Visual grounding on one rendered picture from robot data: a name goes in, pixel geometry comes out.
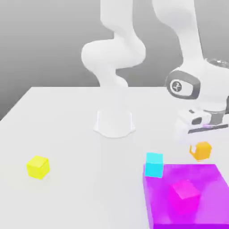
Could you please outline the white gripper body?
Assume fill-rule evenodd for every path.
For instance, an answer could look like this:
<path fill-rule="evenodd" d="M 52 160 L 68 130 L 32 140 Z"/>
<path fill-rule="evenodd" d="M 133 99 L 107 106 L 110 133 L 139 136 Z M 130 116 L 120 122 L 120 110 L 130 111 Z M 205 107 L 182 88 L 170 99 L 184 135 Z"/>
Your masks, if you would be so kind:
<path fill-rule="evenodd" d="M 174 125 L 173 138 L 180 143 L 194 144 L 208 141 L 218 133 L 229 133 L 229 124 L 223 122 L 219 125 L 190 125 L 178 120 Z"/>

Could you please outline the small orange cube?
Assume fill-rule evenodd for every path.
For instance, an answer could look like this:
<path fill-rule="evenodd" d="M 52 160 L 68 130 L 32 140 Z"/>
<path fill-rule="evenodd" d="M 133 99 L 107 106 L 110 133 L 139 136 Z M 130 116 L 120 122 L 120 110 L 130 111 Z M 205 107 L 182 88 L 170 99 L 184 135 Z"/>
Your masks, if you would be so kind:
<path fill-rule="evenodd" d="M 195 158 L 195 160 L 202 161 L 210 157 L 212 147 L 208 142 L 198 142 L 195 146 L 195 151 L 192 150 L 192 148 L 191 145 L 189 153 Z"/>

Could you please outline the small cyan cube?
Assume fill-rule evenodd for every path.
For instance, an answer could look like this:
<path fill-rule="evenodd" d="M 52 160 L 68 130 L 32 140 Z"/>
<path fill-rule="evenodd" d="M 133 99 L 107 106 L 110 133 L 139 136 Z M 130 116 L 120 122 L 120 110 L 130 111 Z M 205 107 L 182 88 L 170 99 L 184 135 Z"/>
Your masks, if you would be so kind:
<path fill-rule="evenodd" d="M 163 166 L 163 154 L 146 153 L 145 177 L 162 178 Z"/>

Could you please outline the small magenta cube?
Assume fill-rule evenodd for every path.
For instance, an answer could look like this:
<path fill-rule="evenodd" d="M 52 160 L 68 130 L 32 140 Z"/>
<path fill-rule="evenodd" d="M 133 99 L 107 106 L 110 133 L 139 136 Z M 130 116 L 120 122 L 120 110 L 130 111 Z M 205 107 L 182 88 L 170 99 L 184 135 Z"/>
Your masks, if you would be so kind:
<path fill-rule="evenodd" d="M 169 202 L 179 214 L 196 211 L 200 197 L 200 191 L 190 180 L 181 180 L 169 187 Z"/>

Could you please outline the small yellow cube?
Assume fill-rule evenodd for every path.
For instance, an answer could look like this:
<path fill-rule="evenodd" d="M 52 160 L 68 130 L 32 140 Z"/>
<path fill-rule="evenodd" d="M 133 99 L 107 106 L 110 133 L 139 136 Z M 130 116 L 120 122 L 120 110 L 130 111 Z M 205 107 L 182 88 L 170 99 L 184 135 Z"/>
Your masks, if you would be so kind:
<path fill-rule="evenodd" d="M 42 180 L 50 171 L 49 160 L 46 157 L 34 156 L 26 164 L 30 177 Z"/>

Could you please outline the large purple box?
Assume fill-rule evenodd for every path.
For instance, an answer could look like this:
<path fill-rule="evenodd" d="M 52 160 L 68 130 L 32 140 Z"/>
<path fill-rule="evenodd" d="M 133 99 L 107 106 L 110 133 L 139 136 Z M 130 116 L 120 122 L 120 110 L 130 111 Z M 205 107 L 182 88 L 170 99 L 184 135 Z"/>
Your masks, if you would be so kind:
<path fill-rule="evenodd" d="M 190 180 L 200 191 L 196 211 L 179 214 L 169 187 Z M 214 164 L 165 164 L 162 178 L 143 176 L 150 229 L 229 229 L 229 186 Z"/>

